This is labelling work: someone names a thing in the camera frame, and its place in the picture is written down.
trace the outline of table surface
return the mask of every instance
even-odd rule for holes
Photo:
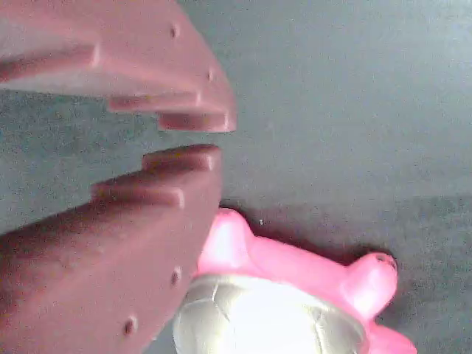
[[[223,203],[257,233],[345,263],[390,250],[400,284],[380,322],[419,353],[469,353],[472,4],[182,4],[232,82],[238,130],[164,132],[100,100],[2,91],[0,231],[86,201],[143,153],[215,143]],[[167,329],[148,352],[172,350]]]

